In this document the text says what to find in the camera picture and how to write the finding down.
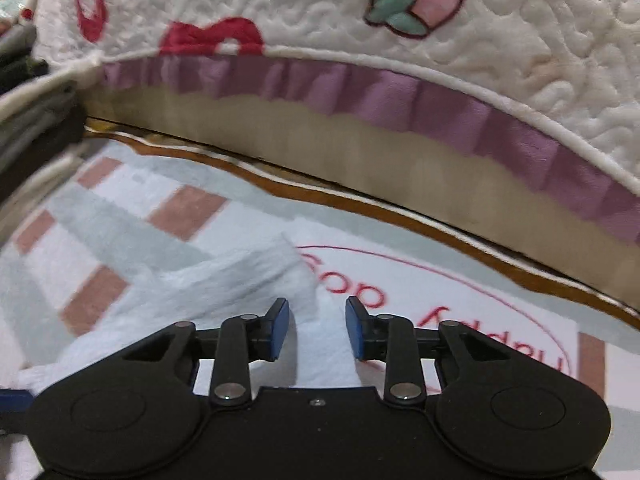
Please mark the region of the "grey-blue folded garment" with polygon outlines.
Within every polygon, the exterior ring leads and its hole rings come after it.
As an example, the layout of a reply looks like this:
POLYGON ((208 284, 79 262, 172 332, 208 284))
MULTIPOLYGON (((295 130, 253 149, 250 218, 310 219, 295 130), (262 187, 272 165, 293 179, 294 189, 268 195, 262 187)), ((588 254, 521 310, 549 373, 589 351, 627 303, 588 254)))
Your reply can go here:
POLYGON ((77 102, 76 84, 61 84, 2 122, 1 170, 13 164, 38 136, 60 124, 77 102))

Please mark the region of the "white quilt with red bears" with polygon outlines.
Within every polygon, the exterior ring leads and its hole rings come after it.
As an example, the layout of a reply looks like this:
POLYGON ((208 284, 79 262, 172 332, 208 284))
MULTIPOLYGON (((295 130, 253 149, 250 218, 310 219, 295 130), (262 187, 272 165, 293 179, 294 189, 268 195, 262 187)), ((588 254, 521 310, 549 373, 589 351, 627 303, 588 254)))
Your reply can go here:
POLYGON ((639 0, 24 0, 111 87, 254 94, 498 160, 639 239, 639 0))

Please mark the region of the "dark teal folded garment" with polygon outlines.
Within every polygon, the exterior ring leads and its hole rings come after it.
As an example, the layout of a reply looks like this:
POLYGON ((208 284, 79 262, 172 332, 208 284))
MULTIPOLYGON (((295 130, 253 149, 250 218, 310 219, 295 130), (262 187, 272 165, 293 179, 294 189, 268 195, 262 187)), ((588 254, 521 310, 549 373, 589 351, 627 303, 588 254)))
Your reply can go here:
POLYGON ((2 66, 0 70, 0 93, 6 93, 24 82, 47 75, 49 65, 46 61, 35 60, 29 56, 2 66))

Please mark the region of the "grey folded top garment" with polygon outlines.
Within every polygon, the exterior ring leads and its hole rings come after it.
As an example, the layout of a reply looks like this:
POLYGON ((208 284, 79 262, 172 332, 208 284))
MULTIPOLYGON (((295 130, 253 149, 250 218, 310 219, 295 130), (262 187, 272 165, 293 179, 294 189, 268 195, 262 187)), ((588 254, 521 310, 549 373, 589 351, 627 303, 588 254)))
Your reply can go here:
POLYGON ((37 29, 32 23, 17 23, 8 29, 0 42, 0 56, 10 58, 29 54, 37 38, 37 29))

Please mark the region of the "checkered floor rug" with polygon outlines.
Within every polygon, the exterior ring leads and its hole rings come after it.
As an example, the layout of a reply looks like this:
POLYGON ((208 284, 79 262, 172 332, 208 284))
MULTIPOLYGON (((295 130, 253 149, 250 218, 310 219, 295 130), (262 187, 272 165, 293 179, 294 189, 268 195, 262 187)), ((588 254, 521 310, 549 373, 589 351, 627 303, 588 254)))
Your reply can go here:
POLYGON ((217 326, 285 296, 282 358, 256 386, 379 386, 342 318, 372 312, 434 328, 457 320, 603 396, 608 479, 639 474, 639 333, 585 287, 523 266, 416 216, 338 196, 192 148, 93 140, 34 177, 1 215, 1 383, 40 390, 181 320, 217 326))

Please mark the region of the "cream folded bottom garment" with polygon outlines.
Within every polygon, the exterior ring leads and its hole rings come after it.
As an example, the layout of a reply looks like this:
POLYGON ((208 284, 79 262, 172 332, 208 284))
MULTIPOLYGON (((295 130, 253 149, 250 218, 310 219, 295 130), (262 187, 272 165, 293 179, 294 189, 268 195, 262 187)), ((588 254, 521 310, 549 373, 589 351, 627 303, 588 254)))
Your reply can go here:
POLYGON ((4 246, 42 201, 70 180, 84 160, 69 150, 37 170, 1 205, 0 243, 4 246))

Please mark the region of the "light grey t-shirt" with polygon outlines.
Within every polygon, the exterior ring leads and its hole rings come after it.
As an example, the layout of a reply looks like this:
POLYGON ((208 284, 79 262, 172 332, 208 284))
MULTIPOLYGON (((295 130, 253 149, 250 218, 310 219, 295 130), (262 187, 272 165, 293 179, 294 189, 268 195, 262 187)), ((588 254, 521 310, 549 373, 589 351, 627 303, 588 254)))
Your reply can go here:
POLYGON ((23 370, 14 385, 40 393, 173 322, 191 321, 208 330, 235 315, 263 315, 279 297, 290 304, 288 332, 276 362, 250 368, 253 389, 383 387, 383 371, 352 355, 343 307, 282 235, 178 271, 141 271, 91 332, 56 362, 23 370))

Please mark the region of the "white waffle folded garment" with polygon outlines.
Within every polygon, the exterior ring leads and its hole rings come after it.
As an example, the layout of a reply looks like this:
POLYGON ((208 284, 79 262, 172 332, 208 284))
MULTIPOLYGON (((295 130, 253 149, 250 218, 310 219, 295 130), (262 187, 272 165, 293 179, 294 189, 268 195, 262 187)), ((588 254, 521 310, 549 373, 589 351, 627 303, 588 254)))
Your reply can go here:
POLYGON ((20 84, 16 88, 2 94, 0 99, 0 116, 2 120, 22 110, 29 103, 52 91, 73 84, 76 77, 72 73, 54 73, 20 84))

